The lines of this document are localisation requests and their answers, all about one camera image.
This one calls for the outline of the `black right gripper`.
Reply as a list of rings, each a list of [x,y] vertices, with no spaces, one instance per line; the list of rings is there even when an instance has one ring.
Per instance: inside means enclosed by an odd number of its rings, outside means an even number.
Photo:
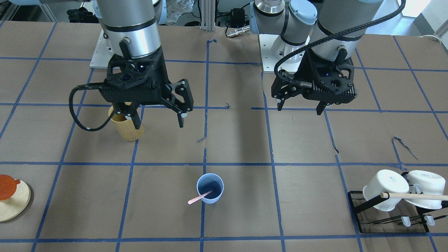
[[[128,116],[136,130],[141,126],[137,112],[139,104],[163,105],[173,110],[180,128],[184,127],[184,118],[194,106],[188,80],[169,81],[162,48],[135,59],[114,54],[108,63],[100,94],[107,102],[113,103],[115,114]]]

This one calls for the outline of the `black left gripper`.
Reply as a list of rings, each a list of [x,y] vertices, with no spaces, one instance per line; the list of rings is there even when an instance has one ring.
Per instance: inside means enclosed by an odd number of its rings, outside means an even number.
[[[336,53],[336,59],[323,59],[308,49],[296,73],[280,70],[280,75],[290,80],[286,83],[276,77],[272,84],[272,97],[276,99],[277,110],[281,111],[285,101],[302,95],[305,99],[319,101],[316,114],[320,116],[328,103],[347,104],[357,97],[354,86],[354,66],[346,49]]]

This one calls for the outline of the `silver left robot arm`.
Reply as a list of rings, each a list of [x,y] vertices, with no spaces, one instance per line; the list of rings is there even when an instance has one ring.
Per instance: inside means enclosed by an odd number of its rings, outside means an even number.
[[[381,0],[323,0],[316,7],[308,0],[255,0],[250,3],[251,32],[277,35],[272,50],[278,61],[319,39],[373,20]],[[306,49],[292,56],[301,58],[296,71],[281,65],[271,87],[271,96],[282,110],[286,99],[302,95],[325,107],[352,102],[357,97],[351,59],[365,29]]]

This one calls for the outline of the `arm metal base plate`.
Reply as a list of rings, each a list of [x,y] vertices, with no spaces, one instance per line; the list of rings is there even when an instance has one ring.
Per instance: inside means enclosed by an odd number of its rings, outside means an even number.
[[[287,54],[298,49],[296,46],[284,43],[279,35],[260,34],[259,44],[262,59],[262,71],[265,74],[273,74],[275,64]],[[304,52],[301,52],[291,57],[280,65],[279,70],[295,73],[298,70],[303,55]]]
[[[107,69],[109,61],[113,55],[114,51],[110,45],[110,39],[105,35],[104,31],[101,30],[91,59],[90,68]]]

